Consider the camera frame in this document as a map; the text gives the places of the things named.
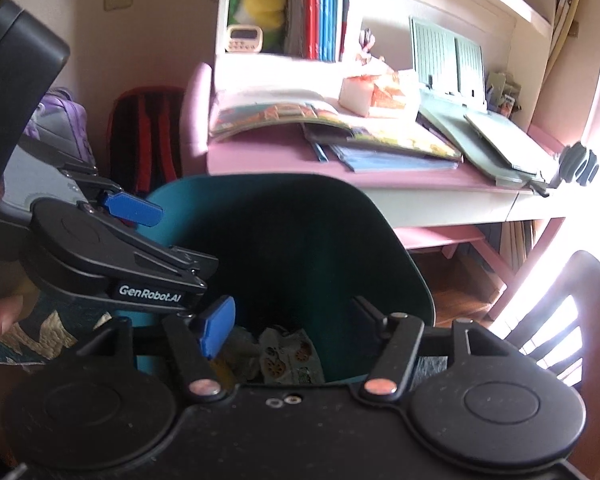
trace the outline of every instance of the wooden floor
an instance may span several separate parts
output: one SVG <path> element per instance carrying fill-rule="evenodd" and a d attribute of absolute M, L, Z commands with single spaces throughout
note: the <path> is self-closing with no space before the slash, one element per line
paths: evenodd
<path fill-rule="evenodd" d="M 440 252 L 411 256 L 433 295 L 436 326 L 450 326 L 458 317 L 482 322 L 491 306 L 484 284 L 477 283 L 457 255 L 450 260 Z"/>

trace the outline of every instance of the backpack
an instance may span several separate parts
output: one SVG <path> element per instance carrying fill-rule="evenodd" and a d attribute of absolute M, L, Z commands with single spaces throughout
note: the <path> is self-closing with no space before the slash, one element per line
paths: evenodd
<path fill-rule="evenodd" d="M 66 88 L 52 88 L 44 95 L 24 134 L 95 166 L 87 139 L 87 112 Z"/>
<path fill-rule="evenodd" d="M 182 176 L 180 109 L 184 90 L 135 88 L 122 94 L 109 116 L 110 178 L 145 197 Z"/>

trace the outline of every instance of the screw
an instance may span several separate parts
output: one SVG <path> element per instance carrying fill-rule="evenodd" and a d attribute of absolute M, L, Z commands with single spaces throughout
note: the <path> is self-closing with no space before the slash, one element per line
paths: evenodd
<path fill-rule="evenodd" d="M 300 404 L 302 402 L 302 397 L 298 395 L 289 395 L 285 397 L 285 402 L 287 404 Z"/>
<path fill-rule="evenodd" d="M 189 385 L 189 391 L 199 397 L 211 397 L 219 394 L 222 387 L 212 379 L 198 379 Z"/>
<path fill-rule="evenodd" d="M 274 398 L 265 400 L 265 404 L 267 406 L 269 406 L 270 408 L 274 408 L 274 409 L 282 408 L 282 406 L 285 405 L 285 403 L 282 402 L 280 399 L 274 399 Z"/>
<path fill-rule="evenodd" d="M 369 379 L 365 383 L 365 390 L 371 395 L 391 395 L 397 389 L 398 385 L 390 379 Z"/>

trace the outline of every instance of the green plush toy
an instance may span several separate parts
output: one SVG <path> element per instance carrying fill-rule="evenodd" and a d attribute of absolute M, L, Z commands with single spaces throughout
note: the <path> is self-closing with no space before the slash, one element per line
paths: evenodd
<path fill-rule="evenodd" d="M 262 51 L 282 52 L 286 0 L 229 0 L 229 25 L 257 25 Z"/>

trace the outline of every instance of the circular black disc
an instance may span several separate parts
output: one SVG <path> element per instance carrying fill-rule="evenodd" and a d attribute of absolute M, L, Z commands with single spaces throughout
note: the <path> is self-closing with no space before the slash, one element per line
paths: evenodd
<path fill-rule="evenodd" d="M 94 470 L 150 450 L 175 411 L 173 395 L 158 379 L 110 358 L 89 357 L 23 383 L 7 398 L 3 425 L 20 460 Z"/>
<path fill-rule="evenodd" d="M 525 469 L 565 457 L 584 426 L 570 387 L 531 359 L 472 357 L 413 393 L 414 428 L 443 453 L 479 466 Z"/>

